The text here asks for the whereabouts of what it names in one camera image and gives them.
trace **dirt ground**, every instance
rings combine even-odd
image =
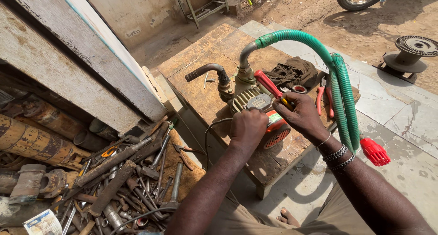
[[[240,24],[256,20],[302,30],[370,65],[385,52],[398,51],[394,41],[400,36],[419,35],[438,41],[438,0],[386,0],[360,12],[345,11],[336,0],[252,2],[249,6],[241,0],[242,13],[235,18]],[[429,67],[415,84],[438,95],[438,57],[426,60]]]

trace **hand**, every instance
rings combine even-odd
[[[266,132],[268,121],[268,116],[255,108],[234,114],[229,145],[244,149],[251,156]]]
[[[292,128],[303,134],[313,145],[319,145],[329,137],[329,132],[319,118],[315,101],[310,96],[286,92],[283,97],[295,103],[293,111],[290,111],[279,100],[275,100],[272,106]]]

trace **metal stand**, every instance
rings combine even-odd
[[[398,77],[406,82],[410,82],[412,84],[415,84],[415,81],[417,80],[416,73],[412,73],[411,75],[409,75],[409,77],[403,76],[405,74],[404,72],[394,70],[385,64],[385,62],[383,60],[383,57],[385,57],[385,55],[386,55],[386,53],[382,56],[382,58],[379,60],[379,62],[377,64],[373,64],[373,67],[376,67],[379,70],[383,70],[384,72],[391,74],[395,77]]]
[[[206,5],[202,6],[199,9],[197,9],[196,11],[193,10],[193,7],[191,6],[190,0],[186,0],[186,2],[187,2],[187,5],[190,8],[190,13],[186,13],[184,11],[184,6],[183,6],[181,0],[178,0],[178,3],[180,4],[181,10],[184,13],[184,17],[186,18],[187,23],[189,23],[189,20],[194,22],[198,29],[199,29],[199,21],[205,19],[209,15],[219,11],[220,9],[222,9],[224,7],[226,7],[227,8],[227,12],[229,12],[229,7],[228,7],[227,0],[225,0],[225,2],[217,1],[217,0],[211,0],[211,2],[207,3]],[[219,4],[219,6],[214,8],[213,10],[207,9],[206,7],[211,5],[213,2],[216,3],[216,4]]]

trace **trousers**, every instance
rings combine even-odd
[[[371,235],[375,234],[354,209],[338,183],[314,221],[295,227],[224,198],[205,234],[208,235]]]

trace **chain bracelet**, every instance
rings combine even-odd
[[[330,137],[331,137],[331,132],[330,132],[330,135],[327,137],[327,139],[326,139],[325,141],[323,141],[320,145],[316,146],[316,147],[318,148],[319,146],[321,146],[321,145],[323,145],[324,143],[326,143],[326,141],[327,141]]]
[[[334,167],[327,167],[327,168],[328,168],[329,170],[331,170],[331,171],[334,171],[334,170],[337,170],[337,169],[343,168],[343,167],[346,166],[348,163],[352,162],[352,161],[354,160],[354,157],[355,157],[355,155],[353,154],[353,155],[351,156],[351,158],[349,158],[346,162],[344,162],[344,163],[342,163],[342,164],[339,164],[339,165],[337,165],[337,166],[334,166]]]
[[[342,155],[344,155],[344,154],[347,152],[347,150],[348,150],[347,146],[345,146],[345,145],[342,144],[341,149],[339,149],[337,152],[335,152],[335,153],[333,153],[333,154],[331,154],[331,155],[328,155],[328,156],[323,157],[322,160],[323,160],[324,162],[328,162],[328,161],[332,161],[332,160],[334,160],[334,159],[338,159],[338,158],[340,158]]]

